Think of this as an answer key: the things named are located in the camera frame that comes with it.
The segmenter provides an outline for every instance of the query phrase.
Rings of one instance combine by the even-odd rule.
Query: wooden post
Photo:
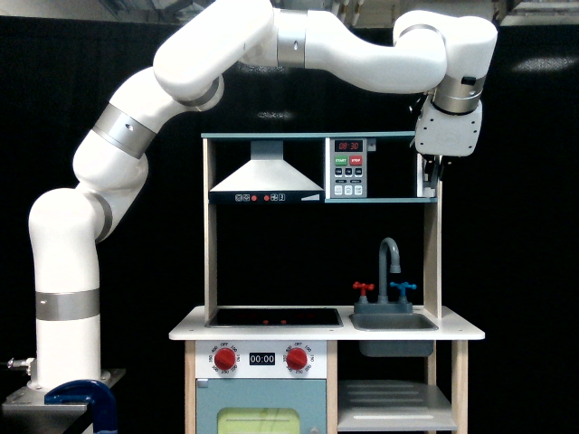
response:
[[[327,434],[337,434],[337,341],[327,341]]]
[[[215,151],[206,138],[203,139],[203,167],[206,323],[217,308],[217,209],[209,204],[209,190],[215,183]]]
[[[442,318],[442,182],[438,201],[424,206],[424,308]]]
[[[469,341],[452,341],[452,418],[453,433],[469,432]]]
[[[424,380],[429,386],[436,385],[436,341],[434,351],[424,360]],[[436,434],[436,431],[426,431],[426,434]]]
[[[185,434],[195,434],[195,341],[185,341]]]

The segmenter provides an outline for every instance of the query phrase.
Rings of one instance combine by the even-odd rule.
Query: digital display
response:
[[[250,366],[274,365],[275,353],[250,353]]]
[[[364,143],[362,140],[335,140],[335,152],[362,152],[364,150]]]

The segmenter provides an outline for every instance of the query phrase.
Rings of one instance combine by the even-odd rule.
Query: stovetop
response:
[[[337,310],[324,307],[288,308],[219,308],[207,324],[208,327],[234,326],[299,326],[299,327],[341,327]]]

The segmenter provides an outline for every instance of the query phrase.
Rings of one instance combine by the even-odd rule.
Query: silver ring band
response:
[[[407,27],[406,29],[400,32],[400,36],[398,36],[398,39],[402,38],[405,34],[411,32],[412,30],[432,30],[433,32],[437,33],[444,41],[444,35],[440,33],[436,27],[432,27],[431,25],[428,24],[411,25],[410,27]]]
[[[99,136],[130,156],[139,159],[155,138],[156,133],[135,119],[108,104],[92,128]]]
[[[306,28],[308,12],[280,11],[278,27],[278,65],[306,67]]]
[[[487,76],[480,79],[463,78],[462,80],[445,76],[436,87],[432,104],[454,115],[466,115],[479,105],[482,87]]]
[[[100,290],[81,292],[36,291],[36,319],[42,321],[72,321],[92,318],[100,313]]]
[[[209,90],[207,90],[207,92],[204,93],[201,97],[199,97],[197,99],[192,99],[190,101],[182,101],[180,99],[176,99],[176,101],[179,104],[183,104],[186,107],[201,107],[201,106],[203,106],[203,104],[207,104],[215,96],[215,94],[217,93],[217,90],[219,90],[220,77],[221,76],[217,77],[214,80],[214,82],[211,83]]]
[[[97,201],[99,201],[100,206],[102,206],[102,211],[105,215],[105,222],[102,225],[102,231],[100,231],[99,236],[95,240],[95,242],[98,244],[105,238],[107,238],[107,235],[109,235],[110,232],[110,228],[112,228],[112,209],[110,208],[109,203],[100,194],[94,192],[90,192],[88,194],[90,194]]]

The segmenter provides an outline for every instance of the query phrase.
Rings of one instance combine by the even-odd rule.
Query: teal shelf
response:
[[[436,197],[388,197],[380,199],[326,199],[324,203],[437,203]]]
[[[349,138],[349,137],[414,137],[414,131],[374,131],[359,133],[202,133],[201,138],[219,138],[221,140],[309,140],[311,138]]]

